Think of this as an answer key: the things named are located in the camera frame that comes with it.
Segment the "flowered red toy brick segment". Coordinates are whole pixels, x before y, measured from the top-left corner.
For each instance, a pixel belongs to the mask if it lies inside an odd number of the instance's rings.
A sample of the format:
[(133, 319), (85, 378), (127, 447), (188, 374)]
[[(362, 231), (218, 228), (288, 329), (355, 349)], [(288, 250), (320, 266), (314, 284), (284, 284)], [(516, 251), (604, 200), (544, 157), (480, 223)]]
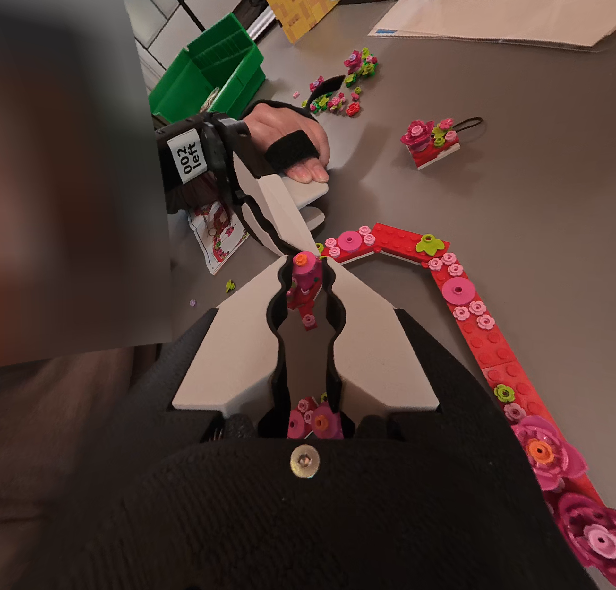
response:
[(287, 291), (289, 310), (297, 310), (304, 329), (317, 327), (313, 314), (314, 303), (322, 285), (321, 260), (312, 252), (304, 251), (293, 257), (291, 287)]

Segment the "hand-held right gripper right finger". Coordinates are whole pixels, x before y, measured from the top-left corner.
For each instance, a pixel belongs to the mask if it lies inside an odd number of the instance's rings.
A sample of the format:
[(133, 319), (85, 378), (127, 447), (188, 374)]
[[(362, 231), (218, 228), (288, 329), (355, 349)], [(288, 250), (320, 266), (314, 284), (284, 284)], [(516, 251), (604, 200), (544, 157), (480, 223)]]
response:
[(433, 411), (439, 401), (396, 309), (334, 259), (323, 263), (329, 405), (358, 426), (366, 416)]

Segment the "instruction booklet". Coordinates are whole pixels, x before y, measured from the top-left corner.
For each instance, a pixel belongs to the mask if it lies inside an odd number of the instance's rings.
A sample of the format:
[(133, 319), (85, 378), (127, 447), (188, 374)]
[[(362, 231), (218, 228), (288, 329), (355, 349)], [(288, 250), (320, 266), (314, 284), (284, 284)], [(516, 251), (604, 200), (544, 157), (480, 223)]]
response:
[(206, 266), (212, 275), (216, 275), (249, 233), (238, 216), (220, 201), (190, 210), (188, 217)]

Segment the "person's left hand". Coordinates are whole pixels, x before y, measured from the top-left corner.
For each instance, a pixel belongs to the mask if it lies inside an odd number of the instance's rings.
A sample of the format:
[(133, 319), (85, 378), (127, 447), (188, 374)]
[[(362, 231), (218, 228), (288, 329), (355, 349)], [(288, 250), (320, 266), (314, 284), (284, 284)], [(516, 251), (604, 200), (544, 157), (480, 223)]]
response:
[(261, 152), (265, 152), (274, 142), (290, 133), (298, 130), (305, 132), (316, 148), (317, 156), (295, 163), (283, 173), (298, 183), (328, 182), (329, 141), (326, 131), (316, 120), (290, 108), (273, 108), (260, 103), (244, 118), (244, 122), (253, 143)]

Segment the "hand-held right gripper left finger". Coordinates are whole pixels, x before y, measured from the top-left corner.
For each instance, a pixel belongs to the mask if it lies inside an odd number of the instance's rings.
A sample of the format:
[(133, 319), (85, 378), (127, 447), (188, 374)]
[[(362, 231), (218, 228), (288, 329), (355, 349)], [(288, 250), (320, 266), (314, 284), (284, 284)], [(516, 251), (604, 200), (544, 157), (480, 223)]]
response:
[(273, 407), (271, 377), (278, 340), (267, 307), (281, 290), (281, 257), (218, 306), (218, 311), (172, 401), (177, 410), (247, 415), (257, 424)]

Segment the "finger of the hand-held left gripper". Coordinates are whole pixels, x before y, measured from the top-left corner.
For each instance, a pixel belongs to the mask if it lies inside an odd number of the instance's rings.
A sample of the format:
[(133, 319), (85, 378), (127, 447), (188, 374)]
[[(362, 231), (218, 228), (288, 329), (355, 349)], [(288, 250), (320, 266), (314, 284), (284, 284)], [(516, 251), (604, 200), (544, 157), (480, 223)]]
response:
[(237, 154), (234, 169), (245, 201), (256, 201), (281, 239), (295, 247), (295, 255), (304, 251), (319, 255), (312, 230), (324, 222), (325, 216), (311, 203), (328, 192), (328, 184), (302, 184), (277, 174), (256, 178)]
[(241, 205), (242, 224), (261, 245), (278, 256), (295, 256), (295, 247), (289, 245), (278, 235), (271, 221), (262, 213), (256, 201), (243, 201)]

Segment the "person's left forearm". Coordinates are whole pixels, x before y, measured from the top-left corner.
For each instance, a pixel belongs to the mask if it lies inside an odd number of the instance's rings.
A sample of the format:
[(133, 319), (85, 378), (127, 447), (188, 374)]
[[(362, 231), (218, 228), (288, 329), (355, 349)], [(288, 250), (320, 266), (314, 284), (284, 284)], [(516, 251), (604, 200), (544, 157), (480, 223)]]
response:
[(223, 200), (216, 177), (205, 172), (189, 182), (165, 192), (166, 213), (174, 215), (181, 210), (201, 209)]

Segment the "red toy brick heart frame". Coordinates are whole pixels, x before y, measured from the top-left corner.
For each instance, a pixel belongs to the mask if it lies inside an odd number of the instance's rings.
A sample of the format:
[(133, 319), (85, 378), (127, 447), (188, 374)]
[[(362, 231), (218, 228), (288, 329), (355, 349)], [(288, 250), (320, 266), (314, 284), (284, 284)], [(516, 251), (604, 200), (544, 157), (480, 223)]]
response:
[(615, 585), (615, 510), (601, 501), (585, 459), (553, 421), (450, 243), (433, 234), (375, 224), (316, 246), (321, 263), (327, 257), (342, 264), (381, 253), (430, 271), (566, 541), (582, 565)]

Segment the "black floor strip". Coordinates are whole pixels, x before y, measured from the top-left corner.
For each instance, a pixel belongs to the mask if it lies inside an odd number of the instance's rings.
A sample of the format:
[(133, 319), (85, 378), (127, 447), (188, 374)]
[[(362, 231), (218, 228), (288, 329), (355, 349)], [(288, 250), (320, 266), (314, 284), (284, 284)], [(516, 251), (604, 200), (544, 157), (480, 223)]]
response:
[(189, 18), (193, 21), (193, 23), (197, 26), (199, 31), (204, 32), (205, 31), (205, 27), (200, 22), (200, 20), (197, 18), (195, 13), (190, 9), (190, 7), (186, 3), (186, 1), (185, 0), (176, 0), (176, 1), (178, 2), (179, 6), (187, 13)]

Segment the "pile of loose brick flowers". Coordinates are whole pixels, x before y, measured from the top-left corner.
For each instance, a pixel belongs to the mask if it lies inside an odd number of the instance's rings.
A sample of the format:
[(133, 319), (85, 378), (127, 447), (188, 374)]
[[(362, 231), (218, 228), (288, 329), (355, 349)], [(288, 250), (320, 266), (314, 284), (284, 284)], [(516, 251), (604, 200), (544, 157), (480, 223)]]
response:
[(367, 47), (353, 50), (343, 62), (341, 75), (325, 78), (320, 75), (309, 83), (309, 97), (298, 107), (292, 107), (310, 117), (321, 114), (358, 116), (362, 110), (361, 82), (373, 78), (378, 68), (378, 58)]

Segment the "clear document sleeve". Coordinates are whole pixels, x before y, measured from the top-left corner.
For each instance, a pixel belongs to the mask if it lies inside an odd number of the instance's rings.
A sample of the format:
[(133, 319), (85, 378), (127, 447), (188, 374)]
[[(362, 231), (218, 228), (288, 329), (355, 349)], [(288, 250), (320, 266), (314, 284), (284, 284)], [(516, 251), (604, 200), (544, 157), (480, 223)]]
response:
[(615, 0), (398, 0), (371, 37), (591, 48), (615, 32)]

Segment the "small red toy brick ornament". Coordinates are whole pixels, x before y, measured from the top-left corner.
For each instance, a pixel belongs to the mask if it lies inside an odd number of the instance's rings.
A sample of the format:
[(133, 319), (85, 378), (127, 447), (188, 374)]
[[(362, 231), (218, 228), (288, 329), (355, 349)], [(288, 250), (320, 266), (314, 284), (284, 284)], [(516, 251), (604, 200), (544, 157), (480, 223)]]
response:
[(400, 142), (412, 156), (417, 170), (421, 170), (460, 150), (459, 133), (482, 123), (482, 117), (471, 117), (458, 123), (452, 118), (438, 122), (414, 120)]

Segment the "green plastic bin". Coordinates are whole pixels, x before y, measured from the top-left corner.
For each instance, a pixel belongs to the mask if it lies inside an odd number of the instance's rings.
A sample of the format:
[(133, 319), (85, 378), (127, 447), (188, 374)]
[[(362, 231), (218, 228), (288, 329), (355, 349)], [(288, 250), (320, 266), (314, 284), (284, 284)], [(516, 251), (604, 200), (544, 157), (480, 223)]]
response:
[(219, 89), (211, 112), (240, 118), (266, 76), (263, 55), (230, 13), (183, 48), (149, 95), (150, 110), (169, 123), (197, 114)]

